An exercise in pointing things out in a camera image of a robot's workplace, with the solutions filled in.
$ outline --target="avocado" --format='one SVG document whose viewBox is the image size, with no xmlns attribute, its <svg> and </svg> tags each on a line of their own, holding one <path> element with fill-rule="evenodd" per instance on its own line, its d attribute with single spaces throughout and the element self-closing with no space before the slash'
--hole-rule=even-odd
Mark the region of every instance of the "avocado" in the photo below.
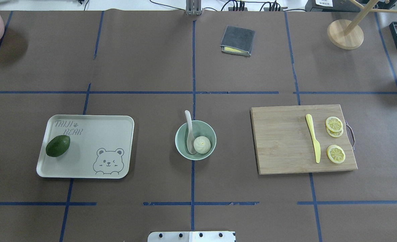
<svg viewBox="0 0 397 242">
<path fill-rule="evenodd" d="M 70 137 L 58 135 L 46 145 L 46 154 L 51 157 L 58 157 L 65 153 L 70 147 Z"/>
</svg>

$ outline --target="knife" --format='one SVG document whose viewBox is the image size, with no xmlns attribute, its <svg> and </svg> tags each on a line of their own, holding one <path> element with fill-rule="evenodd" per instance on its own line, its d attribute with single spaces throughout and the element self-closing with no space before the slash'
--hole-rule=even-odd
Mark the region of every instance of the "knife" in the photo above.
<svg viewBox="0 0 397 242">
<path fill-rule="evenodd" d="M 315 129 L 313 127 L 312 115 L 306 114 L 306 122 L 307 126 L 309 127 L 310 136 L 312 137 L 313 150 L 315 151 L 315 161 L 319 163 L 319 161 L 321 160 L 321 145 L 315 137 Z"/>
</svg>

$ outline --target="bear face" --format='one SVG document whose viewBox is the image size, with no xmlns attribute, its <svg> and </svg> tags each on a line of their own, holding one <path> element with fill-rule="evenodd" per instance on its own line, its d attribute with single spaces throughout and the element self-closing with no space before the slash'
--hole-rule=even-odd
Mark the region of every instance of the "bear face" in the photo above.
<svg viewBox="0 0 397 242">
<path fill-rule="evenodd" d="M 97 160 L 94 162 L 95 174 L 113 174 L 123 169 L 122 155 L 124 151 L 119 148 L 115 151 L 106 151 L 104 148 L 97 150 Z"/>
</svg>

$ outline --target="wooden stand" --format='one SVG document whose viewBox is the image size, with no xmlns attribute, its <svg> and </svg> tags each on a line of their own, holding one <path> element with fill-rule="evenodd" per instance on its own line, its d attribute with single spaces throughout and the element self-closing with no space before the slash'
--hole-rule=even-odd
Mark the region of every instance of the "wooden stand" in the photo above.
<svg viewBox="0 0 397 242">
<path fill-rule="evenodd" d="M 342 49 L 356 49 L 361 46 L 364 40 L 363 30 L 358 26 L 358 23 L 370 12 L 397 12 L 393 10 L 372 9 L 379 0 L 370 0 L 366 6 L 359 4 L 355 0 L 350 0 L 352 3 L 362 8 L 361 12 L 354 18 L 354 20 L 339 19 L 331 23 L 327 28 L 327 35 L 330 41 L 337 47 Z"/>
</svg>

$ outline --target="wooden cutting board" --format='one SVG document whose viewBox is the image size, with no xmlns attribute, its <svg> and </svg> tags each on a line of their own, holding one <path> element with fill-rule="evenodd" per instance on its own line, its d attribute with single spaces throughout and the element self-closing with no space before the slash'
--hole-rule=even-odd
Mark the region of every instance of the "wooden cutting board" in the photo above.
<svg viewBox="0 0 397 242">
<path fill-rule="evenodd" d="M 319 164 L 315 162 L 306 114 L 312 115 L 316 139 L 321 144 Z M 325 121 L 330 116 L 342 121 L 341 137 L 334 138 L 327 133 Z M 256 107 L 251 109 L 251 119 L 260 175 L 357 170 L 339 104 Z M 327 157 L 326 150 L 330 145 L 338 145 L 345 152 L 346 159 L 342 164 L 334 164 Z"/>
</svg>

